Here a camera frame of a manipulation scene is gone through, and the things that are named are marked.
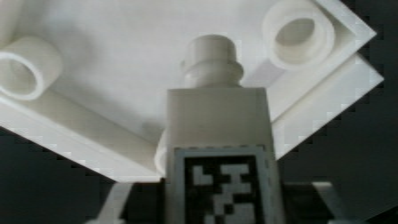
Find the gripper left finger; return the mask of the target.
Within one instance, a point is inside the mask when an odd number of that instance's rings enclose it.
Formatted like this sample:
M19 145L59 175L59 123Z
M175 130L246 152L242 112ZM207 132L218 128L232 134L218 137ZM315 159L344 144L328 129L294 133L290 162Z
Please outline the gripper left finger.
M114 184L98 217L88 221L88 224L127 224L127 220L122 218L122 214L129 201L132 186L132 183Z

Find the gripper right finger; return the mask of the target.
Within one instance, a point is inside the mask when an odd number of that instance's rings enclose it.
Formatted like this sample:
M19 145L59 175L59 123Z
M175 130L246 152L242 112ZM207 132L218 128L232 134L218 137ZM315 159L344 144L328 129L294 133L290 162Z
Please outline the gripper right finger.
M333 213L333 219L329 220L328 224L349 224L349 214L333 183L313 182L313 187L326 203L328 209Z

